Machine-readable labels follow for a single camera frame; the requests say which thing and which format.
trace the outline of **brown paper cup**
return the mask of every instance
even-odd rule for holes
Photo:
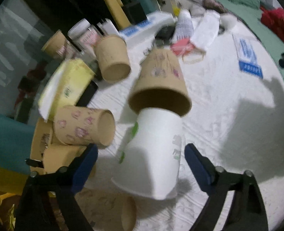
[[[65,144],[108,146],[115,134],[115,121],[109,110],[64,106],[55,115],[56,137]]]
[[[42,160],[45,172],[51,174],[62,166],[68,167],[85,149],[85,146],[50,145],[45,149]]]
[[[85,188],[75,199],[88,222],[95,223],[95,230],[132,231],[135,227],[137,210],[132,197]]]
[[[180,116],[192,106],[178,62],[168,49],[154,49],[141,63],[140,76],[129,95],[129,107],[137,114],[143,108],[162,108]]]
[[[128,77],[130,62],[125,41],[117,35],[102,37],[95,46],[102,77],[109,83],[115,83]]]
[[[44,122],[43,118],[39,118],[35,131],[33,134],[33,140],[31,145],[30,158],[33,160],[42,161],[42,155],[48,145],[50,144],[51,136],[53,135],[53,122]],[[44,169],[40,167],[30,167],[31,171],[36,171],[40,175],[45,174]]]
[[[58,30],[42,47],[54,59],[70,59],[76,56],[79,51],[66,40],[66,37]]]

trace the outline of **black phone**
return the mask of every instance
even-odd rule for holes
[[[91,81],[90,84],[86,87],[80,99],[78,100],[76,106],[87,107],[90,100],[93,98],[94,94],[96,93],[97,89],[98,89],[97,84],[94,81]]]

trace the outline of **pink flower print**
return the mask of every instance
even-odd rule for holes
[[[65,128],[66,127],[66,120],[60,120],[58,121],[58,124],[60,125],[61,128]]]
[[[95,118],[93,117],[88,117],[88,118],[85,118],[85,124],[88,124],[88,125],[92,125],[93,124],[93,120],[95,120]]]
[[[175,75],[177,78],[179,78],[178,70],[173,69],[172,71],[173,71],[173,75]]]
[[[87,130],[80,128],[80,127],[76,127],[75,132],[76,132],[76,136],[82,137],[82,138],[88,135]]]
[[[81,111],[77,110],[75,112],[72,112],[72,117],[78,119],[81,115]]]
[[[154,68],[151,72],[151,75],[155,77],[159,77],[162,75],[163,77],[165,77],[165,70],[162,68]]]
[[[66,135],[67,139],[70,141],[70,142],[75,142],[75,138],[71,135]]]

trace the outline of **red cloth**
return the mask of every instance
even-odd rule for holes
[[[262,8],[262,10],[264,11],[261,18],[262,24],[271,29],[284,42],[284,9],[265,10]]]

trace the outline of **white mattress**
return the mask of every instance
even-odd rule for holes
[[[264,79],[239,71],[231,33],[217,37],[203,61],[180,61],[193,102],[191,111],[183,118],[184,144],[194,143],[203,156],[229,172],[252,170],[265,202],[269,229],[273,230],[284,218],[284,83],[269,54],[239,22],[234,33],[240,32],[251,38]],[[98,84],[99,90],[89,104],[110,109],[117,126],[112,145],[99,150],[96,175],[87,181],[88,188],[118,192],[110,180],[113,167],[137,117],[126,100],[138,77],[143,52],[150,48],[152,39],[129,52],[129,78],[115,85]],[[228,195],[215,230],[223,227],[231,196]],[[188,231],[206,200],[207,195],[199,189],[182,154],[177,198],[136,198],[135,230]]]

